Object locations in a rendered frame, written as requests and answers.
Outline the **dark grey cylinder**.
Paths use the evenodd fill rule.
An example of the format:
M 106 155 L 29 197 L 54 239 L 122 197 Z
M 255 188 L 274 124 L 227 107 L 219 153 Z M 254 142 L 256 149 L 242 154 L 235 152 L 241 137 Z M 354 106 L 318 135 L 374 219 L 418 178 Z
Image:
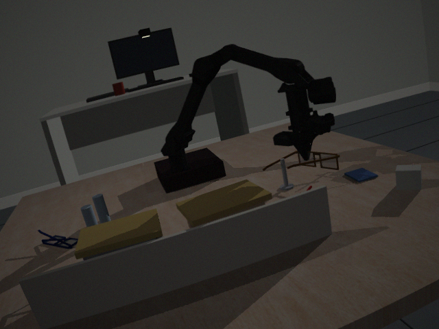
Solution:
M 106 223 L 108 221 L 111 221 L 103 195 L 102 194 L 94 195 L 92 196 L 92 200 L 95 205 L 95 209 L 97 211 L 97 215 L 99 217 L 100 223 Z
M 92 207 L 92 204 L 85 205 L 81 207 L 81 212 L 86 223 L 87 227 L 97 225 L 97 221 L 95 218 L 95 213 Z

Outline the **grey rectangular panel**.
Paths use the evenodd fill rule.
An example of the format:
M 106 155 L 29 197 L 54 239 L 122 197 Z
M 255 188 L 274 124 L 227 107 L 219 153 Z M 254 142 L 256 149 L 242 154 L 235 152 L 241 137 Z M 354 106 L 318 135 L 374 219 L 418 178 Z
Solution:
M 327 186 L 109 254 L 21 278 L 47 329 L 280 254 L 332 234 Z

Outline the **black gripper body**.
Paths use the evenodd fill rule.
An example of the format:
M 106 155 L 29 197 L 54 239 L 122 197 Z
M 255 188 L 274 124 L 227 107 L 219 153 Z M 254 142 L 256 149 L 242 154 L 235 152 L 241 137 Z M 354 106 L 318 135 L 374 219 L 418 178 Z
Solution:
M 301 107 L 301 108 L 289 108 L 289 111 L 286 112 L 286 116 L 290 117 L 291 125 L 288 127 L 288 130 L 291 131 L 282 131 L 278 134 L 274 135 L 274 145 L 282 145 L 282 146 L 292 146 L 298 141 L 302 141 L 306 139 L 306 136 L 311 136 L 315 134 L 311 130 L 305 131 L 305 127 L 303 127 L 304 117 L 307 113 L 309 116 L 313 108 L 309 108 L 309 106 Z

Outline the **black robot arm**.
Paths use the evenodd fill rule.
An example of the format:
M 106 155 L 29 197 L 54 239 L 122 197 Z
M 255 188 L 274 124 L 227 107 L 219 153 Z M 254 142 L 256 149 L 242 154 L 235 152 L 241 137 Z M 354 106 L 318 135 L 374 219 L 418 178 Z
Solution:
M 308 98 L 314 105 L 336 101 L 336 89 L 332 77 L 314 79 L 305 70 L 300 60 L 273 58 L 234 44 L 226 45 L 211 55 L 197 59 L 194 63 L 191 87 L 178 120 L 166 135 L 165 144 L 161 149 L 162 155 L 169 158 L 171 173 L 191 168 L 185 154 L 185 148 L 188 147 L 195 133 L 191 124 L 206 87 L 215 78 L 221 65 L 230 60 L 268 71 L 283 81 L 278 93 L 286 94 L 288 108 L 306 107 L 309 105 Z M 327 113 L 320 116 L 315 110 L 312 115 L 309 116 L 309 113 L 305 115 L 303 121 L 305 131 L 303 132 L 311 130 L 317 135 L 323 135 L 330 132 L 332 125 L 335 125 L 333 114 Z

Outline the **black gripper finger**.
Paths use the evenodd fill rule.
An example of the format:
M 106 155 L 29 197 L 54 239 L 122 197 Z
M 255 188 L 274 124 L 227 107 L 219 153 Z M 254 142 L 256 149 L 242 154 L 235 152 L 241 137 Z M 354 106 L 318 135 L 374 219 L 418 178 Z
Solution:
M 306 138 L 310 138 L 309 141 L 307 142 L 307 151 L 311 151 L 312 142 L 317 136 L 318 135 L 316 133 L 311 136 L 306 136 Z
M 307 153 L 307 142 L 310 138 L 303 139 L 302 141 L 298 141 L 298 143 L 294 144 L 294 147 L 298 150 L 300 155 L 303 157 L 304 160 L 308 160 L 308 153 Z

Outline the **tan rectangular block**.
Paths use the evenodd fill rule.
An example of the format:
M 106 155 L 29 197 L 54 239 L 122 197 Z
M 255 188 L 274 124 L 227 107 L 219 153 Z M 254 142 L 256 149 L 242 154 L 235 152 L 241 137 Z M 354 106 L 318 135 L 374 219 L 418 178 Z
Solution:
M 76 259 L 88 260 L 162 237 L 157 209 L 81 228 Z

